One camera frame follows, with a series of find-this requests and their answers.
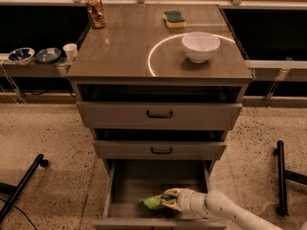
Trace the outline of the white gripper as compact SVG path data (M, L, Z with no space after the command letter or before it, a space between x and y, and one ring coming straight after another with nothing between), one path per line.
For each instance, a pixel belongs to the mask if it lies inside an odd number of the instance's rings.
M181 211L187 214L198 214L206 217L209 214L205 204L206 194L190 189L173 188L163 193L164 198L177 198L161 201L162 205L172 210Z

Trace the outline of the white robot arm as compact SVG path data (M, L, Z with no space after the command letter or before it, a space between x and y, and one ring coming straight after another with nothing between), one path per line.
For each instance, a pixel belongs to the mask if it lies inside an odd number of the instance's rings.
M219 191L199 193L187 188L174 188L162 194L165 207L206 219L228 219L242 230L283 230L254 215Z

